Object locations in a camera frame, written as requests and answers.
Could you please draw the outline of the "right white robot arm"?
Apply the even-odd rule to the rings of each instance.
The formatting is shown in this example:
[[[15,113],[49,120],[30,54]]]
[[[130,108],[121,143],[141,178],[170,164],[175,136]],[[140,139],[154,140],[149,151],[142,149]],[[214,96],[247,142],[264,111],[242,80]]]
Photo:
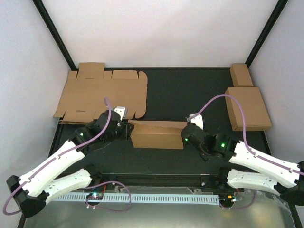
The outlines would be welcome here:
[[[284,161],[236,141],[224,134],[211,135],[193,123],[181,131],[185,143],[193,146],[201,158],[216,156],[232,164],[250,169],[222,169],[216,179],[220,191],[253,189],[279,196],[289,204],[304,204],[304,163]]]

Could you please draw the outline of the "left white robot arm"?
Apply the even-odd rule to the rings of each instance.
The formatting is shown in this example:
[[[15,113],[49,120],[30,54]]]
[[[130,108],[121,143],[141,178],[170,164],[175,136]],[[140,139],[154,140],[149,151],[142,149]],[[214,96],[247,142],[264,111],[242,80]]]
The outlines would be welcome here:
[[[59,175],[89,153],[107,146],[113,140],[127,140],[133,125],[124,122],[127,110],[116,107],[102,113],[98,119],[75,130],[70,138],[38,167],[6,181],[19,212],[26,218],[38,214],[49,202],[74,190],[96,190],[106,186],[102,175],[93,165],[86,165],[70,175]]]

